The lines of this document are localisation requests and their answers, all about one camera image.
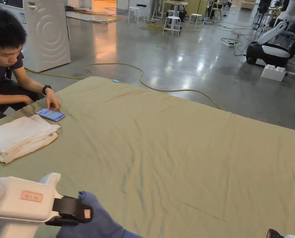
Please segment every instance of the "white towel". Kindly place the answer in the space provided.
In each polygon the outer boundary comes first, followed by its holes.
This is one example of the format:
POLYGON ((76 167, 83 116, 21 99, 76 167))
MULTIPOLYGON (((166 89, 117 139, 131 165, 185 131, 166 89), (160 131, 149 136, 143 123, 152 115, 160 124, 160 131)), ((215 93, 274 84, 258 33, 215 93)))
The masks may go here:
POLYGON ((0 161, 13 159, 35 151, 57 138, 59 125, 51 125, 39 115, 21 117, 0 126, 0 161))

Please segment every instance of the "phone screen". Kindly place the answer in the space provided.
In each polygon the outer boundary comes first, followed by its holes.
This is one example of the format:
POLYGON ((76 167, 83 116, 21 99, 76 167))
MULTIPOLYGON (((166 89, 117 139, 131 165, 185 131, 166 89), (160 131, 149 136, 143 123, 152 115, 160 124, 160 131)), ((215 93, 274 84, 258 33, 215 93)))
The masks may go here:
POLYGON ((52 111, 52 110, 49 110, 49 109, 46 109, 46 108, 41 109, 36 114, 44 116, 44 117, 49 118, 49 119, 53 119, 55 121, 59 120, 61 117, 63 117, 65 115, 65 114, 62 114, 60 112, 52 111))

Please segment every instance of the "red label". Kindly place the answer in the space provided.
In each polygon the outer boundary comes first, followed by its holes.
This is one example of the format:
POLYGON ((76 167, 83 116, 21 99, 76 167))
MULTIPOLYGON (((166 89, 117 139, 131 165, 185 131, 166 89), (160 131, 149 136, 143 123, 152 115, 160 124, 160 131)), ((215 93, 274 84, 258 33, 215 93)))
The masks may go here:
POLYGON ((43 195, 40 193, 33 193, 29 191, 22 191, 21 192, 21 199, 27 201, 35 201, 35 202, 42 202, 43 195))
POLYGON ((84 218, 85 219, 91 218, 91 211, 90 210, 84 210, 84 218))

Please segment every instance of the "white robot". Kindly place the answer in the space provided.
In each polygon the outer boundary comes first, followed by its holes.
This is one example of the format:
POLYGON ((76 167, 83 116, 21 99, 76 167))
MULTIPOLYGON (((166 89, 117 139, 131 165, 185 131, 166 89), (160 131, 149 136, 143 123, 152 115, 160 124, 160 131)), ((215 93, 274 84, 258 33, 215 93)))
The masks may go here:
POLYGON ((293 24, 295 24, 295 0, 290 0, 287 10, 281 12, 277 17, 274 24, 275 27, 267 31, 264 35, 258 38, 257 41, 252 42, 248 46, 246 52, 247 63, 258 64, 257 60, 260 59, 265 65, 271 64, 284 67, 291 58, 292 52, 289 52, 286 48, 280 45, 268 42, 272 41, 272 39, 282 31, 289 29, 293 24))
POLYGON ((16 177, 0 178, 0 238, 33 238, 41 223, 51 226, 90 222, 93 209, 79 199, 56 191, 60 174, 37 182, 16 177))

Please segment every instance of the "concrete floor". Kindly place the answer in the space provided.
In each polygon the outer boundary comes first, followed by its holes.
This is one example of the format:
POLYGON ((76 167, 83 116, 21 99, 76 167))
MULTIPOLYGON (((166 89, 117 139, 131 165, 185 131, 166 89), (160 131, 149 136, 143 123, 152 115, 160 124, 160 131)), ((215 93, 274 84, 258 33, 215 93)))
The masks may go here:
MULTIPOLYGON (((223 25, 233 28, 251 26, 255 10, 237 8, 236 14, 223 18, 223 25)), ((143 81, 163 90, 195 89, 208 94, 219 106, 232 113, 252 119, 295 129, 295 78, 283 82, 261 78, 263 67, 245 62, 244 56, 234 56, 234 49, 221 44, 221 38, 236 36, 226 29, 206 25, 194 32, 183 29, 172 37, 170 32, 142 30, 134 20, 95 24, 69 19, 71 63, 46 71, 48 74, 68 77, 88 77, 85 66, 91 63, 124 63, 144 71, 143 81)), ((254 30, 238 29, 238 33, 255 34, 254 30)), ((241 37, 243 49, 251 41, 241 37)), ((94 76, 116 79, 143 87, 140 71, 124 65, 89 67, 94 76)), ((77 80, 29 75, 54 90, 63 89, 77 80)), ((171 93, 177 97, 215 105, 196 92, 171 93)))

